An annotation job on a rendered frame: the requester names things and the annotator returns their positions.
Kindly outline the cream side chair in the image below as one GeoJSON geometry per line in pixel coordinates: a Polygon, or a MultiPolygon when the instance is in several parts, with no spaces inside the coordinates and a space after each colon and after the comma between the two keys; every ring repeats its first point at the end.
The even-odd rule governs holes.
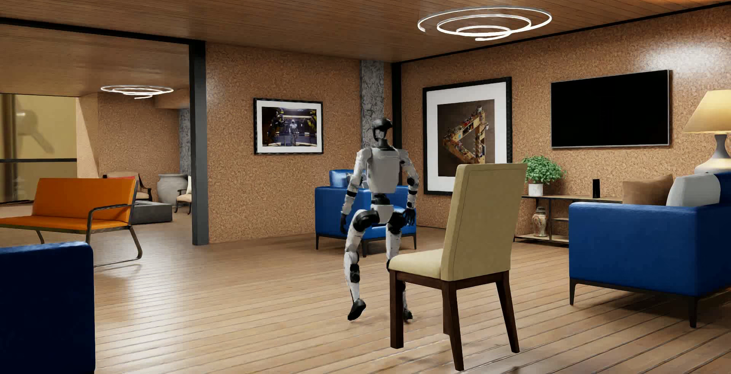
{"type": "Polygon", "coordinates": [[[187,187],[178,190],[174,212],[177,213],[181,205],[188,207],[188,214],[192,212],[192,177],[188,176],[187,187]]]}

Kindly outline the beige lounge chair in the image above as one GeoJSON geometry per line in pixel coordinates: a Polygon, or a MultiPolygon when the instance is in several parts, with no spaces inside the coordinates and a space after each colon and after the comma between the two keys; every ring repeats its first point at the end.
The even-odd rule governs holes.
{"type": "Polygon", "coordinates": [[[103,179],[135,179],[136,185],[136,196],[135,199],[138,201],[152,201],[151,188],[145,187],[141,176],[135,171],[114,171],[102,175],[103,179]]]}

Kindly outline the robot leg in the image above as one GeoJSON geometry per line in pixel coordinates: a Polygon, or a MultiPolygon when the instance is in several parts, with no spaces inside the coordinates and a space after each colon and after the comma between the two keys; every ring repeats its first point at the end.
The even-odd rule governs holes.
{"type": "MultiPolygon", "coordinates": [[[[401,229],[405,226],[403,213],[394,211],[387,224],[386,248],[387,248],[387,269],[392,258],[399,253],[401,246],[401,229]]],[[[412,312],[407,308],[406,284],[397,281],[397,292],[403,299],[403,320],[406,322],[413,319],[412,312]]]]}
{"type": "Polygon", "coordinates": [[[352,222],[350,223],[350,227],[347,231],[345,253],[343,257],[343,271],[353,300],[351,310],[347,315],[349,321],[359,318],[366,308],[366,304],[361,299],[360,295],[361,272],[358,265],[360,260],[358,247],[361,243],[365,230],[369,229],[374,223],[380,223],[377,211],[375,209],[361,209],[353,216],[352,222]]]}

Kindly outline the robot right leg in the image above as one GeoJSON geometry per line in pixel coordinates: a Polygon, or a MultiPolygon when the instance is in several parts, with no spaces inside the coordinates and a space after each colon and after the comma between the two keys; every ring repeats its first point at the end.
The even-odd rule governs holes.
{"type": "Polygon", "coordinates": [[[361,209],[353,216],[352,222],[350,223],[350,227],[347,231],[345,253],[343,257],[343,271],[353,300],[351,310],[347,315],[349,321],[359,318],[366,308],[366,304],[361,299],[360,295],[361,272],[358,265],[360,260],[358,247],[361,243],[365,230],[369,229],[374,223],[380,223],[377,211],[375,209],[361,209]]]}

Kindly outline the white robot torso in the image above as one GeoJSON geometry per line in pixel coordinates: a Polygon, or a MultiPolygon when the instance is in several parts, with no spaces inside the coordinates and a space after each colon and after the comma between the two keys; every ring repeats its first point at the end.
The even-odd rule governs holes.
{"type": "Polygon", "coordinates": [[[373,196],[370,209],[375,209],[379,214],[379,224],[388,224],[394,209],[385,195],[396,190],[401,169],[398,151],[372,147],[372,157],[367,162],[366,169],[367,183],[373,196]]]}

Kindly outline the robot head black visor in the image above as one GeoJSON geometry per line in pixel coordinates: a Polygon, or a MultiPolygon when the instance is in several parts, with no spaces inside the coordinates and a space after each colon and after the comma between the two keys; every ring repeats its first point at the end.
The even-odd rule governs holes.
{"type": "Polygon", "coordinates": [[[376,147],[381,150],[394,149],[386,138],[388,130],[393,127],[392,122],[388,118],[378,118],[371,124],[373,139],[376,141],[376,147]]]}

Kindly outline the large framed triangle picture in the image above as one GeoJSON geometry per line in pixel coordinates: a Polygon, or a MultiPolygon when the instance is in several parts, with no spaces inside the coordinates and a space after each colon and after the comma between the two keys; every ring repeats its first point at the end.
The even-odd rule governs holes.
{"type": "Polygon", "coordinates": [[[512,79],[423,89],[423,191],[450,195],[461,164],[511,163],[512,79]]]}

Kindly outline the small framed robot picture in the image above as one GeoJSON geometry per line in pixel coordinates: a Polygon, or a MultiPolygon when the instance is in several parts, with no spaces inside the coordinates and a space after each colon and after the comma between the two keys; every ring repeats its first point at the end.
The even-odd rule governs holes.
{"type": "Polygon", "coordinates": [[[254,154],[322,154],[322,102],[254,98],[254,154]]]}

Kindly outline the potted green plant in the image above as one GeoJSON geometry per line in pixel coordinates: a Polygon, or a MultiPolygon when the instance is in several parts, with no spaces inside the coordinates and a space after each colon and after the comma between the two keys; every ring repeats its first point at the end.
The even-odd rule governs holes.
{"type": "Polygon", "coordinates": [[[543,196],[544,185],[562,179],[566,173],[560,165],[543,155],[525,157],[521,162],[527,164],[525,182],[530,197],[543,196]]]}

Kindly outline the wooden console table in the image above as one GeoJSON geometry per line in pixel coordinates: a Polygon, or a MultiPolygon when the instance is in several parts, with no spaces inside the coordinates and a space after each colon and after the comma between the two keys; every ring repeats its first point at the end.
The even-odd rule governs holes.
{"type": "Polygon", "coordinates": [[[568,245],[570,243],[568,235],[556,234],[553,232],[553,222],[569,222],[568,217],[556,217],[552,213],[553,201],[567,201],[568,203],[573,202],[598,202],[598,203],[622,203],[621,198],[617,197],[601,197],[592,198],[589,195],[523,195],[523,199],[535,200],[536,211],[539,212],[539,216],[544,217],[543,221],[543,234],[535,235],[533,230],[531,233],[524,235],[515,235],[513,241],[517,238],[537,240],[537,241],[549,241],[555,242],[562,245],[568,245]]]}

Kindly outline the grey ottoman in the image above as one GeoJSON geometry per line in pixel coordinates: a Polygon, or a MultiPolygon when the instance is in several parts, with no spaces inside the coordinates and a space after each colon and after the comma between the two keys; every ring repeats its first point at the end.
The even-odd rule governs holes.
{"type": "Polygon", "coordinates": [[[172,206],[168,203],[135,201],[129,224],[148,224],[172,221],[172,206]]]}

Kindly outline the brown cushion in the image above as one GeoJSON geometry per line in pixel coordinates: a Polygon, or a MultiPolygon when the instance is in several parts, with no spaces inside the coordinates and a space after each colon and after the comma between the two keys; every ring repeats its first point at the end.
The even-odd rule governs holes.
{"type": "Polygon", "coordinates": [[[622,203],[665,206],[672,184],[672,174],[653,179],[626,180],[622,183],[622,203]]]}

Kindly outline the grey cushion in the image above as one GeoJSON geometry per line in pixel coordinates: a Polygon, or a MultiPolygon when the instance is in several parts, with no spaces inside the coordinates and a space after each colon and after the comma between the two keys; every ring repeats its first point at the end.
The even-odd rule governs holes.
{"type": "Polygon", "coordinates": [[[675,178],[666,206],[697,207],[717,204],[721,186],[713,173],[697,173],[675,178]]]}

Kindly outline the black wall television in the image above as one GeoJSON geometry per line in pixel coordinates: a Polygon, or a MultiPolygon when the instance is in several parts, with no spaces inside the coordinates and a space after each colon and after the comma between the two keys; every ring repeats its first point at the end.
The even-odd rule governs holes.
{"type": "Polygon", "coordinates": [[[551,84],[552,148],[670,145],[670,70],[551,84]]]}

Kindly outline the orange bench metal frame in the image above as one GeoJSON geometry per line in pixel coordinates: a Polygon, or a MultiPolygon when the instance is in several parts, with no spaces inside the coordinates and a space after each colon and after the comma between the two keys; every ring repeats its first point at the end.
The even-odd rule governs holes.
{"type": "Polygon", "coordinates": [[[0,228],[34,230],[41,243],[42,231],[84,234],[89,244],[94,233],[128,230],[137,248],[142,248],[130,222],[136,196],[133,178],[70,179],[41,178],[32,214],[0,218],[0,228]]]}

